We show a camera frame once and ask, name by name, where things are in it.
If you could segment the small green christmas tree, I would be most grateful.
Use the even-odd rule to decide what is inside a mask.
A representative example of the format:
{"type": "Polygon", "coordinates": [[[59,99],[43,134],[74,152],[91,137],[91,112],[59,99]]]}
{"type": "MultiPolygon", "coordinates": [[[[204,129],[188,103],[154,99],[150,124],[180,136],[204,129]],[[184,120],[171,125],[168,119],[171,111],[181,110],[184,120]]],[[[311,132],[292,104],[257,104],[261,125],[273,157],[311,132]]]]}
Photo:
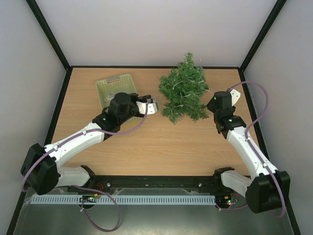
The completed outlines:
{"type": "Polygon", "coordinates": [[[184,54],[184,60],[159,81],[158,90],[167,100],[161,114],[170,122],[177,124],[183,116],[193,122],[209,118],[201,101],[209,86],[203,68],[195,65],[192,53],[184,54]]]}

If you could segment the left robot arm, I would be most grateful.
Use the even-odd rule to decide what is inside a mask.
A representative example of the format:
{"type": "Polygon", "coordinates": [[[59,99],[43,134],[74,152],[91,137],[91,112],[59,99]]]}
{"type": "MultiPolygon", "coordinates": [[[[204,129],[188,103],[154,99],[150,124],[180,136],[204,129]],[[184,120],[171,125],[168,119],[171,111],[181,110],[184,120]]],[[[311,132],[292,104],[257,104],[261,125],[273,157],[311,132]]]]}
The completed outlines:
{"type": "Polygon", "coordinates": [[[54,188],[92,185],[93,172],[87,166],[65,167],[64,164],[88,147],[101,143],[114,135],[125,135],[138,127],[121,132],[121,125],[139,117],[145,121],[148,115],[158,112],[157,102],[151,95],[117,93],[105,107],[83,129],[55,143],[32,145],[21,168],[21,189],[35,190],[44,195],[54,188]]]}

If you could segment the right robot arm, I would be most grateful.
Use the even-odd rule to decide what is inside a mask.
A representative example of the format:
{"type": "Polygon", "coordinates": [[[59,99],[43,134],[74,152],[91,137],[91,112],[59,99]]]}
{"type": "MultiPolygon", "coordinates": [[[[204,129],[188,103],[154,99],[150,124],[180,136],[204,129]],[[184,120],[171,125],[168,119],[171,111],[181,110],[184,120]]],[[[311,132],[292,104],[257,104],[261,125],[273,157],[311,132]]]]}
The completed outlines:
{"type": "Polygon", "coordinates": [[[213,186],[220,192],[230,188],[239,193],[254,213],[285,209],[291,179],[265,157],[243,119],[234,115],[240,96],[237,90],[216,92],[207,109],[213,113],[218,133],[238,152],[250,176],[243,176],[231,167],[220,168],[215,172],[218,177],[214,178],[213,186]]]}

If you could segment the green plastic basket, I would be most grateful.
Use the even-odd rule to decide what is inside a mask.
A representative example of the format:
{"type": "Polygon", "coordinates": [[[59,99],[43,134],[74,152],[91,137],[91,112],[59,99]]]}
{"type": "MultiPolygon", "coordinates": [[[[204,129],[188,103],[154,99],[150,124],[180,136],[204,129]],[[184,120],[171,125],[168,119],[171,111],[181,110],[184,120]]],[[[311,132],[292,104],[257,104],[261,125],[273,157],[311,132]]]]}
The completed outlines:
{"type": "Polygon", "coordinates": [[[138,94],[130,74],[118,75],[96,82],[96,88],[102,107],[100,115],[92,122],[104,130],[120,127],[124,123],[141,121],[144,115],[138,112],[136,95],[138,94]],[[114,91],[115,97],[105,102],[106,96],[114,91]]]}

